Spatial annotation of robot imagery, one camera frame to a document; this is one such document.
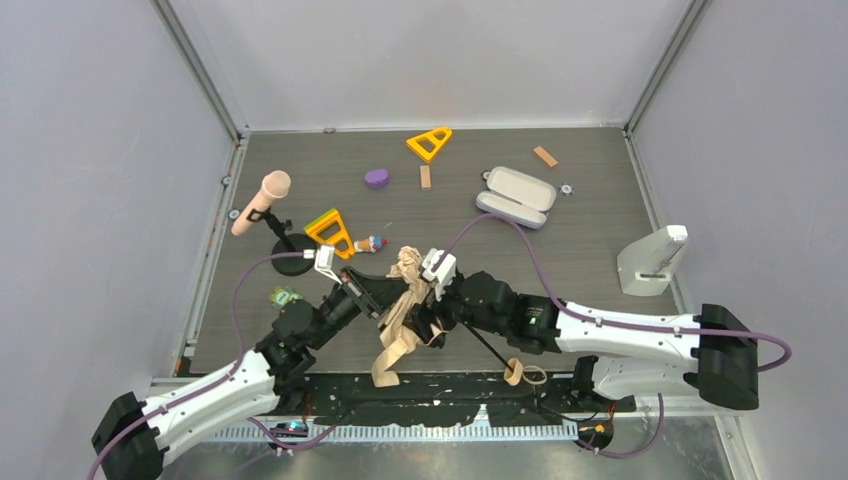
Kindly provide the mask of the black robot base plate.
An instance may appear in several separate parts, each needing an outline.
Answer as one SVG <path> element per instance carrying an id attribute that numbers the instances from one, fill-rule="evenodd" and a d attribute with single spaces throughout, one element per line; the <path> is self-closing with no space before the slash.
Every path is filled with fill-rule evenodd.
<path id="1" fill-rule="evenodd" d="M 497 372 L 407 373 L 398 386 L 378 388 L 371 376 L 313 373 L 268 413 L 316 423 L 354 426 L 450 427 L 484 414 L 494 427 L 555 425 L 566 417 L 598 420 L 602 413 L 578 403 L 568 372 L 541 386 L 506 384 Z"/>

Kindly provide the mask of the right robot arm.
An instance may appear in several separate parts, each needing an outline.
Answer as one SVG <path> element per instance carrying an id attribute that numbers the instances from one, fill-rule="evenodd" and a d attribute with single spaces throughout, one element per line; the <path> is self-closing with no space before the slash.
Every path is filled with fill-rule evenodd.
<path id="1" fill-rule="evenodd" d="M 517 293 L 486 272 L 456 275 L 413 306 L 406 324 L 437 346 L 458 324 L 523 353 L 573 353 L 573 393 L 594 408 L 636 395 L 698 395 L 737 411 L 759 406 L 758 343 L 726 307 L 654 316 Z"/>

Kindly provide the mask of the beige folding umbrella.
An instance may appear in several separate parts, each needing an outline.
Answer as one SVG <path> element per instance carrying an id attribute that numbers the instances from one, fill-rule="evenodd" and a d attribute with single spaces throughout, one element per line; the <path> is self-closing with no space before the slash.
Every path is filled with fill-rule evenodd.
<path id="1" fill-rule="evenodd" d="M 420 278 L 420 266 L 427 254 L 421 254 L 417 248 L 404 246 L 399 250 L 397 262 L 390 267 L 387 277 L 403 278 L 408 291 L 384 313 L 378 321 L 379 339 L 383 351 L 371 366 L 371 378 L 375 387 L 386 388 L 400 384 L 395 364 L 404 356 L 413 353 L 417 347 L 440 348 L 444 342 L 421 342 L 413 332 L 413 306 L 422 303 L 432 287 Z"/>

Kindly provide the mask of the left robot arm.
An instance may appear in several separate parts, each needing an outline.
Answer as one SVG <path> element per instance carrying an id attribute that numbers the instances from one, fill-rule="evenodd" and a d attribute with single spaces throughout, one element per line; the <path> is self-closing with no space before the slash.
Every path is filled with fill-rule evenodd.
<path id="1" fill-rule="evenodd" d="M 226 426 L 297 396 L 314 352 L 360 315 L 378 318 L 407 292 L 400 277 L 340 272 L 320 305 L 293 300 L 253 348 L 219 370 L 158 396 L 112 401 L 92 437 L 88 476 L 157 479 L 166 466 Z"/>

